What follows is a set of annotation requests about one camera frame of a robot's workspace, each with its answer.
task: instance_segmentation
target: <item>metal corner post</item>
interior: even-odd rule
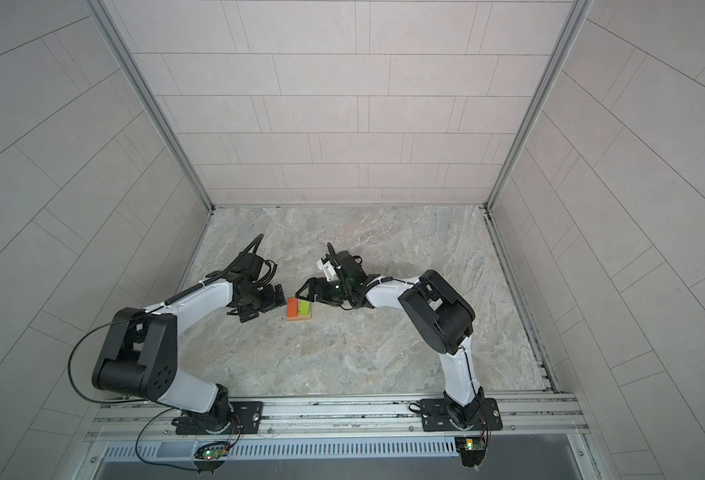
[[[558,72],[563,67],[571,44],[576,39],[577,33],[579,33],[579,29],[587,16],[587,10],[591,2],[592,0],[573,0],[566,22],[563,24],[563,30],[560,31],[560,35],[555,42],[555,47],[549,56],[547,66],[544,68],[544,73],[542,73],[542,77],[539,80],[539,85],[537,85],[536,91],[533,92],[531,103],[528,105],[523,121],[520,122],[520,127],[515,133],[515,139],[512,142],[510,151],[507,153],[507,158],[501,166],[499,177],[491,189],[491,195],[488,197],[488,202],[486,202],[486,209],[489,214],[493,213],[493,207],[499,200],[502,187],[507,182],[507,178],[510,178],[512,167],[517,158],[520,157],[520,151],[526,143],[526,139],[533,127],[533,122],[544,106],[544,101],[547,100],[549,91],[555,83],[555,78],[557,78]]]
[[[136,66],[133,56],[128,51],[128,48],[126,48],[126,44],[120,37],[120,33],[118,33],[110,14],[102,3],[102,0],[83,1],[86,9],[91,15],[91,18],[97,25],[97,29],[104,38],[104,41],[108,44],[108,48],[117,60],[120,68],[126,74],[128,82],[131,84],[131,87],[134,88],[136,96],[139,97],[139,100],[142,102],[144,109],[150,116],[150,120],[152,120],[153,124],[157,128],[160,137],[163,139],[169,151],[176,159],[176,162],[181,167],[184,172],[184,176],[187,177],[187,180],[189,180],[193,187],[195,187],[198,196],[204,202],[204,205],[210,214],[213,211],[214,205],[206,192],[206,188],[200,182],[200,178],[198,178],[195,173],[195,170],[190,163],[190,159],[188,159],[184,153],[184,149],[182,149],[179,140],[176,138],[174,130],[170,127],[170,124],[168,120],[166,120],[166,117],[155,100],[154,95],[150,92],[150,87],[147,85],[144,77],[139,71],[139,68]]]

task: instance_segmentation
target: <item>white arm segment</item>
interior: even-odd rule
[[[370,289],[365,297],[374,307],[391,306],[403,310],[397,298],[406,290],[412,288],[419,277],[405,280],[407,283],[392,280]],[[475,366],[472,362],[472,335],[459,344],[456,355],[439,353],[443,375],[446,378],[445,392],[461,406],[467,406],[475,398],[481,383],[475,376]]]
[[[176,315],[176,338],[178,339],[185,330],[195,325],[204,316],[231,301],[232,283],[218,280],[171,305],[165,306],[163,303],[156,303],[145,307],[144,311],[151,312],[159,308],[153,314],[172,313]],[[218,387],[213,383],[204,382],[204,380],[177,368],[171,387],[158,398],[158,402],[191,412],[205,413],[211,409],[218,391]]]

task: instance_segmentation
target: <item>tiled wall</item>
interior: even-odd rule
[[[568,2],[105,0],[215,204],[484,202]]]
[[[613,475],[705,478],[705,1],[595,1],[493,217]]]
[[[72,345],[167,297],[205,218],[83,5],[0,0],[0,478],[51,478],[89,405]]]

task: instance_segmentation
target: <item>marble floor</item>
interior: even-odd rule
[[[226,266],[257,234],[286,296],[310,276],[326,242],[363,258],[367,274],[436,270],[472,305],[475,369],[487,390],[543,389],[507,282],[477,206],[223,208],[214,213],[189,284]],[[233,396],[442,392],[443,372],[401,310],[312,304],[287,322],[282,307],[239,323],[211,313],[180,339],[180,365]]]

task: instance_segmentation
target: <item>gray stone surface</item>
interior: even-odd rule
[[[436,270],[476,314],[475,368],[487,390],[543,385],[507,282],[476,206],[227,208],[215,212],[190,284],[223,268],[257,234],[277,262],[286,296],[310,276],[330,241],[363,258],[367,274],[395,278]],[[344,311],[314,303],[312,319],[285,307],[239,323],[217,310],[180,339],[183,369],[233,396],[441,392],[437,353],[395,309]]]

